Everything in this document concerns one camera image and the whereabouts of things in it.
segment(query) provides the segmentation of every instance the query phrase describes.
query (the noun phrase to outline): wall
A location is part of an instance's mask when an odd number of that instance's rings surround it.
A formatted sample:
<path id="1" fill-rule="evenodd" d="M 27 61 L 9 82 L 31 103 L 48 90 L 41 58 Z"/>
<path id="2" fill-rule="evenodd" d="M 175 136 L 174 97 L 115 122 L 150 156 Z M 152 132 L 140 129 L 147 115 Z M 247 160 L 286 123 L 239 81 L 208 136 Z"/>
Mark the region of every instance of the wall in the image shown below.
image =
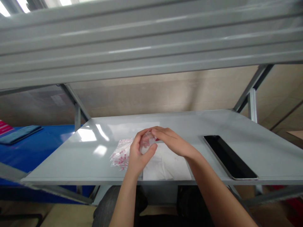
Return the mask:
<path id="1" fill-rule="evenodd" d="M 92 117 L 233 108 L 257 66 L 173 73 L 71 84 Z M 275 65 L 257 91 L 258 122 L 272 127 L 303 99 L 303 65 Z M 276 129 L 302 130 L 300 107 Z M 247 107 L 242 112 L 247 116 Z M 74 123 L 74 108 L 60 87 L 0 96 L 0 119 L 12 126 Z"/>

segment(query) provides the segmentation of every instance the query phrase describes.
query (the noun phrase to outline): small plastic bag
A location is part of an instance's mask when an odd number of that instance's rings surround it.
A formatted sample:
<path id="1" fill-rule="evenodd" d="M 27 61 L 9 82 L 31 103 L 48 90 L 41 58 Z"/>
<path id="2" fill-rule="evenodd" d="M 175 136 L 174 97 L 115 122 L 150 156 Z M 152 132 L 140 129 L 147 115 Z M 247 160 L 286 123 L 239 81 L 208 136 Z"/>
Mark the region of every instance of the small plastic bag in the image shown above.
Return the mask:
<path id="1" fill-rule="evenodd" d="M 156 142 L 156 138 L 150 131 L 145 133 L 140 141 L 139 150 L 142 154 L 145 154 L 149 147 Z M 126 170 L 128 167 L 130 145 L 132 145 L 133 139 L 120 140 L 117 148 L 110 157 L 112 162 L 111 166 L 119 166 L 120 170 Z"/>
<path id="2" fill-rule="evenodd" d="M 141 138 L 140 152 L 142 154 L 145 154 L 148 151 L 149 147 L 151 145 L 153 145 L 155 142 L 156 142 L 156 138 L 154 137 L 154 135 L 150 131 L 148 131 Z"/>
<path id="3" fill-rule="evenodd" d="M 117 148 L 110 157 L 112 162 L 111 166 L 119 166 L 120 170 L 126 170 L 129 160 L 130 145 L 133 143 L 133 139 L 120 140 Z"/>

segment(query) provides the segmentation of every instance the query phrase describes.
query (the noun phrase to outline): white cloth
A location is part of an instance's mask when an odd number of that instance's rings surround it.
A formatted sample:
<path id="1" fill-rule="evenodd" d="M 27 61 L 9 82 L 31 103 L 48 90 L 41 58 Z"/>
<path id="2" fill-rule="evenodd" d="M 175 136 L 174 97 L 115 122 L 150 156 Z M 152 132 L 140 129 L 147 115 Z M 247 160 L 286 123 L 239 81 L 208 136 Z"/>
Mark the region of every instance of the white cloth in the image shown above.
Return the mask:
<path id="1" fill-rule="evenodd" d="M 184 157 L 176 155 L 164 143 L 158 143 L 156 153 L 143 170 L 143 180 L 191 180 Z"/>

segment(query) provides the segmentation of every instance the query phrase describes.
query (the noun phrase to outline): dark pants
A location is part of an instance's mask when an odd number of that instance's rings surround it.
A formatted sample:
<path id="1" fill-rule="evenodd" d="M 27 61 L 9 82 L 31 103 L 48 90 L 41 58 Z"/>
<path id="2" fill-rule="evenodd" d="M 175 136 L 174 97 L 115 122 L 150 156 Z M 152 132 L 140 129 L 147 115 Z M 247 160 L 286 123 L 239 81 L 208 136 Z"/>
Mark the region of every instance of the dark pants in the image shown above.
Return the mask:
<path id="1" fill-rule="evenodd" d="M 93 227 L 108 227 L 117 202 L 120 186 L 112 186 L 94 212 Z M 204 199 L 197 186 L 179 186 L 176 215 L 139 216 L 147 207 L 147 198 L 137 186 L 134 215 L 135 227 L 166 226 L 214 226 Z"/>

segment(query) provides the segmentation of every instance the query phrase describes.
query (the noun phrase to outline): red object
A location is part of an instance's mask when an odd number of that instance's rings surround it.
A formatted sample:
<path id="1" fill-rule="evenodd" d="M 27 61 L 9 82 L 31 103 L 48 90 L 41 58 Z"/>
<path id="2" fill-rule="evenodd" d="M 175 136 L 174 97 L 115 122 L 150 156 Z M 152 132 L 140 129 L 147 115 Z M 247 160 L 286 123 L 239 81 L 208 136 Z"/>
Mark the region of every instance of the red object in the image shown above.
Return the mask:
<path id="1" fill-rule="evenodd" d="M 0 120 L 0 136 L 12 130 L 14 129 L 10 125 Z"/>
<path id="2" fill-rule="evenodd" d="M 273 185 L 271 186 L 274 190 L 279 190 L 284 188 L 282 185 Z M 288 203 L 297 213 L 297 215 L 293 215 L 288 217 L 288 220 L 293 224 L 294 227 L 301 227 L 303 223 L 303 204 L 299 199 L 288 199 L 285 201 Z"/>

